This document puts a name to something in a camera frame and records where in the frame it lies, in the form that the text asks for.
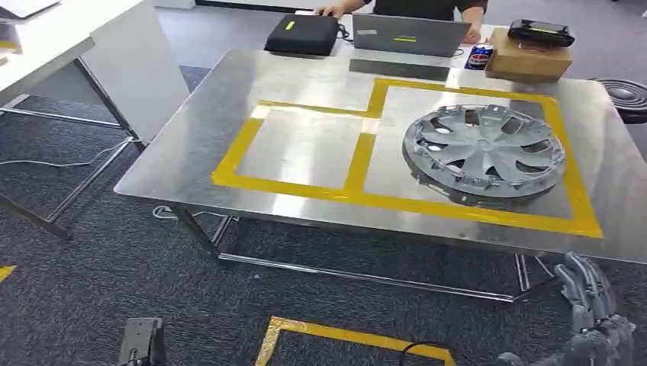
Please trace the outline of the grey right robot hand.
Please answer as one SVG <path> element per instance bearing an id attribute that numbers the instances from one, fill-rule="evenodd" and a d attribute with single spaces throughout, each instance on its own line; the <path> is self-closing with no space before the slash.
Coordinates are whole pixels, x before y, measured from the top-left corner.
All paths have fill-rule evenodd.
<path id="1" fill-rule="evenodd" d="M 632 365 L 636 326 L 618 313 L 613 288 L 600 267 L 568 252 L 555 274 L 571 304 L 573 336 L 563 348 L 562 364 Z"/>

